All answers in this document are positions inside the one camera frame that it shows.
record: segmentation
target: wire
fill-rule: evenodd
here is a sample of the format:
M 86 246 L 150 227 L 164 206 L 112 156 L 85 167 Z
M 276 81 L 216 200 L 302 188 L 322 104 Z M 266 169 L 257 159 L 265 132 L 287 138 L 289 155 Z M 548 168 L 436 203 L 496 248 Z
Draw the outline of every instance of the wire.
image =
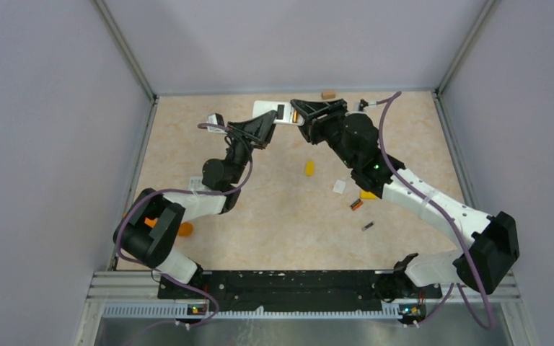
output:
M 389 99 L 383 99 L 381 101 L 377 101 L 378 105 L 380 105 L 382 103 L 385 103 L 385 107 L 383 107 L 383 112 L 381 114 L 381 119 L 379 121 L 379 140 L 378 140 L 379 149 L 381 150 L 381 155 L 383 156 L 383 160 L 385 161 L 385 164 L 390 169 L 392 174 L 395 177 L 397 177 L 398 180 L 400 180 L 400 182 L 403 183 L 409 190 L 413 191 L 413 193 L 415 193 L 417 196 L 419 196 L 420 198 L 426 199 L 427 196 L 425 194 L 423 194 L 423 192 L 421 192 L 420 190 L 417 190 L 414 186 L 409 184 L 409 182 L 407 182 L 407 180 L 404 179 L 396 171 L 396 168 L 394 168 L 394 166 L 392 165 L 392 162 L 390 161 L 390 159 L 387 156 L 387 152 L 385 150 L 385 145 L 383 143 L 384 142 L 383 141 L 383 125 L 384 125 L 384 122 L 385 122 L 385 116 L 387 115 L 387 111 L 390 108 L 390 106 L 392 105 L 392 102 L 394 102 L 394 100 L 397 99 L 401 94 L 402 94 L 402 92 L 396 92 Z M 455 224 L 455 222 L 453 221 L 451 216 L 449 216 L 447 211 L 444 210 L 438 203 L 436 203 L 434 200 L 430 199 L 428 201 L 428 204 L 432 205 L 445 218 L 445 220 L 447 220 L 447 223 L 453 229 L 453 232 L 455 233 L 455 236 L 457 237 L 457 241 L 458 241 L 458 243 L 460 243 L 460 247 L 462 248 L 462 251 L 464 252 L 464 257 L 466 258 L 466 262 L 468 262 L 468 265 L 470 267 L 470 271 L 472 272 L 472 276 L 474 277 L 475 282 L 477 283 L 477 287 L 479 287 L 479 293 L 481 294 L 481 300 L 483 300 L 483 305 L 485 307 L 485 312 L 487 313 L 487 317 L 488 317 L 488 324 L 485 325 L 485 324 L 482 323 L 482 321 L 479 319 L 479 316 L 477 316 L 477 314 L 472 310 L 472 306 L 470 305 L 470 302 L 466 298 L 466 295 L 464 294 L 462 286 L 460 284 L 457 284 L 457 287 L 460 290 L 460 293 L 462 294 L 462 298 L 464 299 L 464 303 L 466 304 L 466 307 L 468 308 L 468 311 L 470 312 L 472 317 L 475 319 L 475 321 L 479 324 L 479 326 L 481 326 L 482 328 L 487 329 L 487 330 L 493 329 L 496 325 L 496 320 L 493 317 L 493 312 L 491 310 L 491 305 L 489 303 L 489 299 L 488 299 L 488 295 L 485 291 L 485 287 L 483 286 L 483 282 L 481 281 L 481 276 L 479 275 L 479 271 L 477 269 L 477 266 L 475 265 L 475 263 L 472 260 L 472 257 L 470 256 L 470 251 L 468 250 L 468 246 L 466 245 L 466 242 L 464 240 L 464 236 L 462 235 L 462 232 L 460 232 L 460 230 L 457 228 L 457 225 Z M 451 290 L 453 289 L 453 285 L 454 284 L 451 284 L 451 286 L 449 287 L 449 294 L 451 293 Z M 436 307 L 436 309 L 434 309 L 426 317 L 426 319 L 424 319 L 424 321 L 428 321 L 428 319 L 430 317 L 432 317 L 432 315 L 434 315 L 434 312 L 439 310 L 439 308 L 443 305 L 443 303 L 447 299 L 447 296 L 448 295 L 445 295 L 445 297 L 443 298 L 441 303 L 439 303 L 439 305 Z
M 247 182 L 249 181 L 251 175 L 252 175 L 252 170 L 253 170 L 253 167 L 254 167 L 254 163 L 253 163 L 253 160 L 252 160 L 252 157 L 251 157 L 251 149 L 250 147 L 247 145 L 247 143 L 245 143 L 242 139 L 241 136 L 237 135 L 237 134 L 234 134 L 232 132 L 229 131 L 228 128 L 224 127 L 224 126 L 220 126 L 220 125 L 215 125 L 215 124 L 210 124 L 210 123 L 201 123 L 201 124 L 198 124 L 198 128 L 201 128 L 201 129 L 207 129 L 208 127 L 213 127 L 213 128 L 219 128 L 223 131 L 225 131 L 227 133 L 227 135 L 231 134 L 233 138 L 237 139 L 238 141 L 241 141 L 243 142 L 243 144 L 245 145 L 245 148 L 250 152 L 250 168 L 247 170 L 247 175 L 245 176 L 245 178 L 243 179 L 243 182 L 241 182 L 241 184 L 239 184 L 238 186 L 234 187 L 233 189 L 231 190 L 228 190 L 226 192 L 221 192 L 221 191 L 195 191 L 195 192 L 192 192 L 190 190 L 180 190 L 180 189 L 163 189 L 163 190 L 158 190 L 158 191 L 154 191 L 150 194 L 148 194 L 147 196 L 145 196 L 144 198 L 140 199 L 135 205 L 133 205 L 131 207 L 131 209 L 127 212 L 126 216 L 124 217 L 124 219 L 122 220 L 122 224 L 120 225 L 120 228 L 118 229 L 118 235 L 116 236 L 116 240 L 115 240 L 115 249 L 116 249 L 116 252 L 118 253 L 118 256 L 125 260 L 125 261 L 129 261 L 129 262 L 133 262 L 133 263 L 139 263 L 139 264 L 143 264 L 141 263 L 140 261 L 138 261 L 137 259 L 134 259 L 132 257 L 128 257 L 126 255 L 124 255 L 124 253 L 122 253 L 122 233 L 124 232 L 124 229 L 126 228 L 126 225 L 128 224 L 128 222 L 130 221 L 132 215 L 134 213 L 136 213 L 136 211 L 145 203 L 147 203 L 149 200 L 151 200 L 153 197 L 155 196 L 158 196 L 158 195 L 162 195 L 166 192 L 176 192 L 176 193 L 184 193 L 184 194 L 188 194 L 188 195 L 192 195 L 194 193 L 197 193 L 199 195 L 213 195 L 213 196 L 225 196 L 225 195 L 231 195 L 233 193 L 236 193 L 237 191 L 240 191 L 243 186 L 245 184 L 247 184 Z M 232 145 L 232 140 L 230 142 L 227 141 L 227 143 L 229 144 L 229 146 Z M 150 275 L 151 275 L 151 278 L 152 280 L 156 281 L 154 279 L 154 270 L 153 269 L 152 271 L 150 271 Z M 201 321 L 195 323 L 195 324 L 186 324 L 186 327 L 189 327 L 189 328 L 196 328 L 196 327 L 200 327 L 200 326 L 203 326 L 207 323 L 209 323 L 209 321 L 211 321 L 212 318 L 215 317 L 215 315 L 217 315 L 220 311 L 220 308 L 219 308 L 219 304 L 218 304 L 218 301 L 209 293 L 203 291 L 203 290 L 199 290 L 198 288 L 195 288 L 195 287 L 192 287 L 190 285 L 186 285 L 184 283 L 181 283 L 179 281 L 177 281 L 176 279 L 174 279 L 172 276 L 166 274 L 166 273 L 163 273 L 163 272 L 160 272 L 162 276 L 164 276 L 167 280 L 171 281 L 172 283 L 174 283 L 175 285 L 178 285 L 182 288 L 185 288 L 187 290 L 191 290 L 192 292 L 195 292 L 195 293 L 198 293 L 198 294 L 201 294 L 202 296 L 204 296 L 205 298 L 209 299 L 215 306 L 215 311 L 209 315 L 207 318 L 205 319 L 202 319 Z M 162 324 L 171 324 L 171 323 L 175 323 L 176 325 L 179 325 L 179 321 L 172 321 L 172 320 L 162 320 L 162 321 L 158 321 L 158 322 L 155 322 L 153 324 L 150 324 L 149 326 L 143 328 L 142 330 L 140 330 L 139 332 L 135 333 L 135 335 L 133 335 L 130 339 L 128 339 L 127 341 L 125 341 L 123 343 L 123 345 L 129 345 L 132 341 L 134 341 L 137 337 L 139 337 L 140 335 L 142 335 L 143 333 L 145 332 L 148 332 L 150 329 L 152 328 L 155 328 L 155 327 L 158 327 L 159 325 L 162 325 Z

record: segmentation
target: metal frame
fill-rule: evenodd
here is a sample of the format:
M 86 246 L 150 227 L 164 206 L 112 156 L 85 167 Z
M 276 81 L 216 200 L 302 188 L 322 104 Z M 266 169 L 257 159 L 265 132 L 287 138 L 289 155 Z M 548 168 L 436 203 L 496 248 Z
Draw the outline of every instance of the metal frame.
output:
M 136 156 L 136 164 L 134 168 L 131 184 L 128 189 L 128 197 L 126 200 L 126 206 L 129 206 L 133 199 L 136 189 L 136 184 L 139 180 L 139 174 L 141 172 L 141 165 L 144 160 L 147 143 L 149 141 L 149 135 L 151 133 L 151 127 L 154 122 L 154 117 L 157 111 L 158 97 L 153 92 L 147 78 L 132 54 L 131 49 L 126 42 L 123 34 L 118 28 L 112 14 L 110 13 L 104 0 L 91 0 L 97 9 L 97 12 L 101 15 L 108 31 L 113 37 L 115 44 L 123 55 L 123 58 L 127 62 L 131 73 L 135 76 L 137 82 L 146 93 L 147 97 L 152 100 L 151 110 L 148 116 L 147 124 L 144 130 L 143 139 L 141 141 L 139 151 Z M 442 101 L 442 97 L 447 90 L 452 77 L 456 74 L 461 63 L 465 60 L 471 47 L 474 46 L 476 38 L 480 31 L 485 26 L 488 18 L 496 10 L 496 7 L 500 3 L 499 0 L 487 0 L 481 13 L 478 15 L 475 23 L 473 24 L 470 32 L 468 33 L 462 47 L 458 51 L 454 60 L 452 61 L 447 73 L 441 80 L 440 85 L 433 92 L 434 104 L 436 111 L 441 122 L 441 126 L 444 131 L 444 135 L 449 148 L 457 179 L 460 183 L 462 193 L 464 195 L 465 202 L 472 207 L 476 207 L 477 200 L 475 197 L 475 191 L 470 181 L 469 174 L 466 170 L 465 161 L 463 159 L 460 146 L 458 145 L 457 138 L 452 129 L 452 124 L 447 110 L 445 109 Z M 113 268 L 113 260 L 110 263 L 109 268 Z M 95 338 L 99 332 L 100 320 L 103 314 L 107 311 L 111 316 L 118 312 L 120 315 L 115 316 L 151 316 L 153 318 L 160 317 L 158 315 L 165 314 L 164 310 L 160 310 L 163 306 L 170 306 L 172 310 L 167 311 L 172 313 L 169 318 L 175 318 L 177 314 L 181 313 L 181 309 L 177 309 L 176 302 L 172 301 L 159 301 L 157 299 L 158 283 L 150 277 L 149 271 L 107 271 L 96 272 L 92 278 L 92 282 L 87 294 L 86 303 L 82 313 L 82 320 L 78 327 L 76 335 L 75 345 L 93 345 Z M 473 303 L 480 303 L 480 296 L 477 292 L 465 288 L 465 292 L 469 301 Z M 529 319 L 529 315 L 525 309 L 525 305 L 519 295 L 519 290 L 516 286 L 515 277 L 510 272 L 496 289 L 494 294 L 490 296 L 490 300 L 494 303 L 500 303 L 506 323 L 509 328 L 511 341 L 515 346 L 538 345 L 537 336 L 534 331 L 534 327 Z M 430 303 L 436 303 L 438 300 L 427 300 Z M 401 303 L 415 303 L 414 299 L 400 299 L 396 300 L 394 304 L 397 306 Z M 447 300 L 447 303 L 462 303 L 462 297 L 457 290 L 454 290 L 451 297 Z M 388 306 L 386 304 L 386 311 L 375 311 L 376 313 L 364 313 L 346 314 L 348 318 L 397 318 L 397 315 L 393 315 L 390 312 L 394 312 L 394 306 Z M 138 314 L 138 312 L 144 311 L 145 314 Z M 250 313 L 232 314 L 232 313 L 220 313 L 217 318 L 279 318 L 279 316 L 265 313 L 264 311 L 252 311 Z M 286 318 L 339 318 L 342 319 L 342 314 L 322 314 L 313 316 L 303 316 L 301 314 L 283 314 L 282 317 Z

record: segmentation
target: wooden table surface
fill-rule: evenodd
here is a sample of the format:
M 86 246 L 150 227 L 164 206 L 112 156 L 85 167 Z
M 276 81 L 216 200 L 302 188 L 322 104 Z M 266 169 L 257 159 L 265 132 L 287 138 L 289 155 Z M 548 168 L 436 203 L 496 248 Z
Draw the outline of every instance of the wooden table surface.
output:
M 385 92 L 339 93 L 350 109 L 355 102 L 384 99 Z M 243 94 L 160 97 L 139 178 L 137 193 L 187 188 L 201 176 L 207 159 L 223 159 L 223 135 L 196 128 L 207 115 L 226 121 L 251 118 L 257 99 L 318 100 L 312 94 Z M 381 107 L 369 108 L 377 125 Z M 462 201 L 462 194 L 430 92 L 404 92 L 392 105 L 385 123 L 388 152 L 421 179 Z M 360 189 L 336 154 L 321 143 L 313 146 L 298 128 L 278 125 L 266 150 L 254 150 L 254 169 L 229 213 L 192 222 L 189 237 L 175 247 L 206 270 L 354 270 L 388 269 L 412 252 L 434 253 L 454 245 L 417 216 L 383 200 L 365 200 L 356 211 L 349 205 Z M 307 177 L 307 161 L 315 174 Z M 345 180 L 342 195 L 333 192 Z M 361 227 L 373 221 L 367 231 Z M 120 261 L 118 269 L 146 269 Z

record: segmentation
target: table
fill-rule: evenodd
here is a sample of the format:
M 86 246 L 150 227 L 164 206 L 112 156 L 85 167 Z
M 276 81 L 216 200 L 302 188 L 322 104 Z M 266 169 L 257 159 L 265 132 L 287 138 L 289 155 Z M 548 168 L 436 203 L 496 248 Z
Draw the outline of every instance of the table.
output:
M 389 92 L 337 93 L 350 109 L 356 101 L 384 99 Z M 196 128 L 207 115 L 226 121 L 251 118 L 257 99 L 319 100 L 320 93 L 236 94 L 160 97 L 138 181 L 137 194 L 186 188 L 201 176 L 207 159 L 223 159 L 223 136 Z M 368 108 L 377 125 L 382 106 Z M 385 145 L 421 179 L 463 201 L 460 186 L 430 92 L 403 92 L 390 108 Z M 254 169 L 237 205 L 229 213 L 194 220 L 195 231 L 175 241 L 183 254 L 206 270 L 358 270 L 389 269 L 407 254 L 435 253 L 455 246 L 397 205 L 365 200 L 356 211 L 349 205 L 360 189 L 336 154 L 321 143 L 313 146 L 298 128 L 278 125 L 266 150 L 254 150 Z M 304 174 L 315 163 L 312 177 Z M 347 185 L 333 192 L 337 179 Z M 366 231 L 361 227 L 374 221 Z M 119 270 L 146 269 L 120 261 Z

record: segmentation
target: orange ball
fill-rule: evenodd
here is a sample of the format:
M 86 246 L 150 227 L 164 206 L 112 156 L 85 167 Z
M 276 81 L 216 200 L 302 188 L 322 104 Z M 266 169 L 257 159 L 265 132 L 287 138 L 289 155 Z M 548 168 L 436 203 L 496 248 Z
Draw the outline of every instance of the orange ball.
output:
M 194 231 L 194 226 L 189 222 L 184 222 L 180 225 L 180 230 L 177 231 L 177 236 L 190 236 Z

